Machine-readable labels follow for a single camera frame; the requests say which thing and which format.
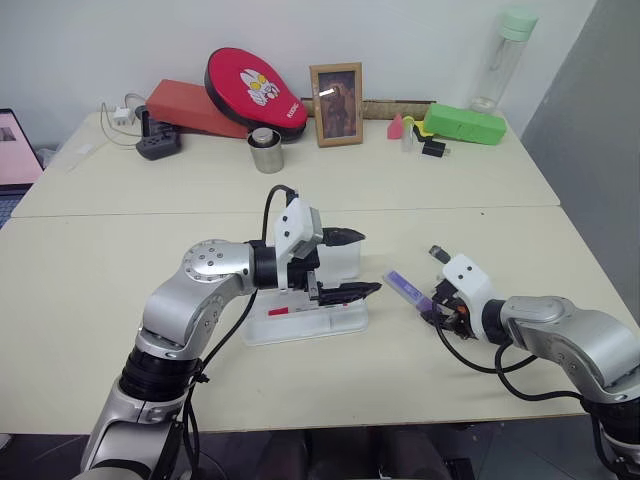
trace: gray wall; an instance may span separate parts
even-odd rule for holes
[[[522,137],[636,321],[639,20],[638,0],[598,0]]]

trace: white charger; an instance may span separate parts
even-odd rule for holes
[[[118,126],[133,125],[133,115],[134,112],[131,108],[116,107],[115,112],[113,112],[113,123]]]

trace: metal cup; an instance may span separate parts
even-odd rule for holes
[[[280,141],[278,132],[265,127],[256,128],[247,137],[253,163],[262,173],[276,173],[284,167]]]

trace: black cable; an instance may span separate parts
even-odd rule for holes
[[[261,239],[263,242],[267,241],[267,227],[269,226],[268,219],[269,219],[269,209],[271,208],[271,200],[273,200],[273,196],[276,194],[278,190],[283,191],[287,194],[287,200],[289,199],[290,196],[296,194],[296,191],[293,188],[287,187],[286,185],[276,185],[269,191],[269,194],[267,195],[267,201],[265,202],[265,205],[264,205],[264,211],[262,213]]]
[[[229,480],[229,475],[227,475],[227,472],[225,471],[225,469],[222,468],[222,465],[220,465],[220,462],[218,462],[216,459],[214,459],[211,455],[207,455],[205,452],[202,452],[202,456],[206,457],[209,460],[211,460],[211,463],[213,463],[216,466],[216,468],[218,469],[218,471],[222,474],[222,479],[223,480]]]
[[[276,185],[273,187],[269,194],[267,195],[267,200],[264,205],[264,212],[262,214],[262,234],[261,239],[263,242],[267,240],[267,227],[269,223],[269,209],[271,208],[271,201],[273,200],[273,196],[278,191],[283,191],[287,195],[287,204],[291,197],[296,195],[294,189],[287,187],[286,185]],[[258,295],[258,290],[256,289],[251,296],[249,297],[249,302],[247,306],[242,311],[242,314],[234,323],[234,325],[229,329],[229,331],[225,334],[224,337],[216,344],[215,347],[207,354],[207,356],[202,361],[200,368],[194,375],[194,379],[196,382],[204,381],[202,378],[202,372],[204,372],[207,365],[213,360],[213,357],[224,347],[224,345],[229,341],[229,339],[233,336],[233,334],[240,328],[242,323],[245,321],[251,308],[253,307],[253,303],[256,300],[256,296]],[[191,401],[193,397],[193,390],[195,388],[195,383],[189,388],[189,393],[187,393],[187,397],[185,398],[184,405],[182,407],[182,425],[183,425],[183,433],[182,440],[184,443],[185,451],[187,452],[187,457],[189,459],[189,465],[191,466],[191,478],[192,480],[196,480],[198,476],[198,466],[200,463],[200,432],[198,431],[198,422],[196,421],[196,414],[193,410],[193,403]],[[191,445],[191,439],[189,438],[189,424],[191,424],[191,430],[193,434],[193,445]],[[218,469],[224,474],[225,478],[228,478],[226,472],[222,469],[220,464],[213,460],[211,457],[208,457],[212,460]]]
[[[191,445],[191,439],[189,438],[189,412],[193,409],[191,405],[191,397],[193,396],[193,389],[195,385],[189,388],[189,393],[185,398],[184,405],[182,407],[182,443],[184,444],[184,450],[187,453],[187,459],[189,460],[189,466],[191,467],[191,477],[195,480],[197,477],[198,464],[196,463],[195,452]]]
[[[447,348],[447,350],[449,350],[449,352],[451,352],[451,354],[454,357],[456,357],[460,362],[464,363],[467,367],[472,368],[473,370],[476,370],[478,372],[490,373],[490,374],[498,373],[495,368],[483,367],[482,365],[473,363],[471,360],[467,360],[465,357],[462,356],[460,352],[458,352],[455,349],[453,345],[451,345],[451,343],[449,342],[449,340],[444,334],[444,330],[442,330],[442,320],[440,319],[440,314],[438,313],[436,302],[431,303],[431,316],[433,317],[434,325],[436,327],[436,332],[438,333],[438,337],[440,337],[440,340],[442,341],[444,346]],[[514,372],[516,370],[519,370],[522,367],[526,367],[531,362],[533,362],[536,358],[538,357],[536,357],[535,355],[531,355],[518,363],[515,363],[509,367],[504,368],[503,371],[505,373]]]
[[[528,402],[541,402],[543,400],[551,400],[552,398],[563,398],[563,397],[575,398],[577,400],[582,400],[583,399],[582,395],[580,395],[577,392],[572,392],[570,390],[557,390],[555,392],[547,392],[547,393],[539,393],[537,395],[529,395],[528,393],[523,393],[520,390],[518,390],[516,387],[514,387],[509,382],[509,380],[507,379],[507,377],[505,375],[506,369],[502,368],[502,354],[512,344],[513,344],[513,341],[507,340],[505,343],[500,345],[500,347],[498,347],[498,350],[496,350],[496,356],[495,356],[495,365],[496,365],[496,371],[498,372],[498,378],[500,379],[502,384],[505,386],[505,388],[507,390],[509,390],[510,393],[512,393],[516,397],[518,397],[518,398],[520,398],[522,400],[526,400]]]

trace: power adapter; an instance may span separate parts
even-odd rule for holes
[[[433,137],[427,137],[422,147],[422,153],[432,157],[442,157],[449,153],[449,149],[446,143],[436,142]]]
[[[134,112],[130,108],[116,107],[116,111],[113,112],[113,123],[116,125],[133,125]]]

